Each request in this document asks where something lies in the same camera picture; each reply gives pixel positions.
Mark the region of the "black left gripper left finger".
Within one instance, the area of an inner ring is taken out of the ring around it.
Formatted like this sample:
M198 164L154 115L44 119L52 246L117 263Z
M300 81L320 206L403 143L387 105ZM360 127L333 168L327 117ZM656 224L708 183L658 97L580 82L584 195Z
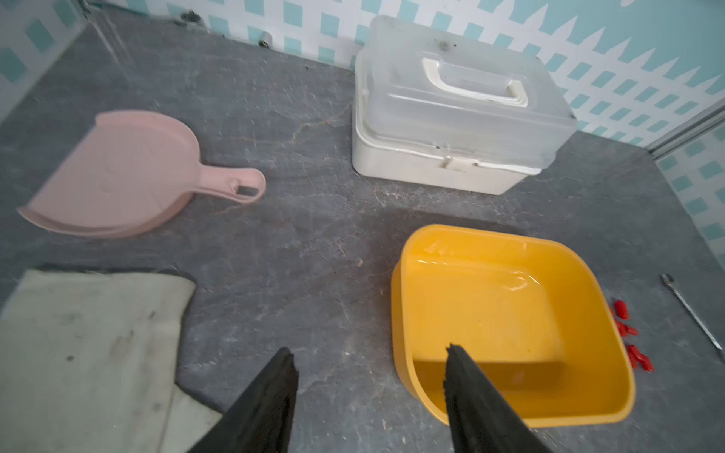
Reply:
M193 452L286 452L298 394L294 355L281 348Z

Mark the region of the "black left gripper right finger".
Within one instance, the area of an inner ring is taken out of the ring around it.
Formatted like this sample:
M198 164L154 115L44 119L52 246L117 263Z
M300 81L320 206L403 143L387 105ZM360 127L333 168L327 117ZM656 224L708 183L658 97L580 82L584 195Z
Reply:
M445 402L456 452L548 452L460 345L447 349Z

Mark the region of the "red screw protection sleeve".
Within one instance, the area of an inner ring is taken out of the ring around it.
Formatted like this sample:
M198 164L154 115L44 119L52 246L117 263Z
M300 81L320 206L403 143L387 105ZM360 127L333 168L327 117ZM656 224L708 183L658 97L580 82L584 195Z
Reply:
M642 366L639 364L637 359L640 355L644 355L644 354L638 349L638 347L636 345L627 345L626 352L627 352L630 364L632 366L632 369L637 369L638 367L642 368Z
M623 300L616 300L614 302L615 315L622 320L629 320L630 313L628 305Z
M645 355L640 355L638 357L637 361L639 362L639 364L642 366L642 368L645 371L647 371L647 372L653 372L654 371L653 363L651 362L651 359L649 357L647 357Z
M617 331L622 338L639 335L639 331L636 328L627 326L619 321L615 322L615 326L617 327Z

